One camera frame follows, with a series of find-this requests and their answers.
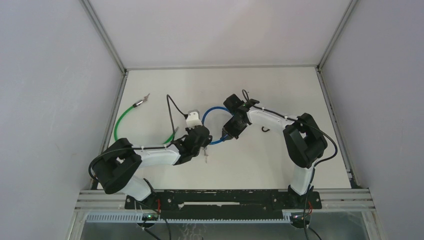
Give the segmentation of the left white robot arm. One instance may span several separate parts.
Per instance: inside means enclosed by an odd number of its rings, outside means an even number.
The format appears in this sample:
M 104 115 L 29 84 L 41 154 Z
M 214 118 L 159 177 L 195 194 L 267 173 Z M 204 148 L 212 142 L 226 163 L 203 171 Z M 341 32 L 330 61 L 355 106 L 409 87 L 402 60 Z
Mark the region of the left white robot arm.
M 187 163 L 211 142 L 210 131 L 203 125 L 187 128 L 186 135 L 164 146 L 135 147 L 127 138 L 120 138 L 91 161 L 88 173 L 107 195 L 124 193 L 149 209 L 155 205 L 157 196 L 150 182 L 137 177 L 136 171 L 156 165 Z

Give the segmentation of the silver keys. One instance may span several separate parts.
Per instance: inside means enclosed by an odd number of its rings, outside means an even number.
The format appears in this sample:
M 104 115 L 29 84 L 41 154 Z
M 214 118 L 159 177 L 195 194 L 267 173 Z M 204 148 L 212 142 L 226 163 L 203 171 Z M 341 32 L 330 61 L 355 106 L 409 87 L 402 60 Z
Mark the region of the silver keys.
M 208 163 L 208 157 L 209 157 L 208 148 L 207 147 L 204 147 L 203 148 L 203 155 L 204 155 L 204 161 L 207 164 Z

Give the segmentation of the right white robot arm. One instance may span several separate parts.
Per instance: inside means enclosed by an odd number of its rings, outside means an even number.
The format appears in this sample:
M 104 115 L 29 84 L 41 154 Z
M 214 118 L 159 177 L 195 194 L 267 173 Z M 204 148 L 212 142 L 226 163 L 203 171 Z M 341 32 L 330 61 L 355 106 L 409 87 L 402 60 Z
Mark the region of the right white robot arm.
M 309 201 L 308 191 L 312 186 L 315 163 L 324 154 L 328 143 L 314 118 L 304 113 L 289 116 L 258 106 L 255 99 L 241 100 L 230 95 L 223 103 L 231 113 L 231 119 L 222 128 L 222 140 L 238 139 L 249 125 L 259 125 L 282 134 L 287 152 L 295 164 L 293 178 L 289 185 L 289 203 L 302 208 Z

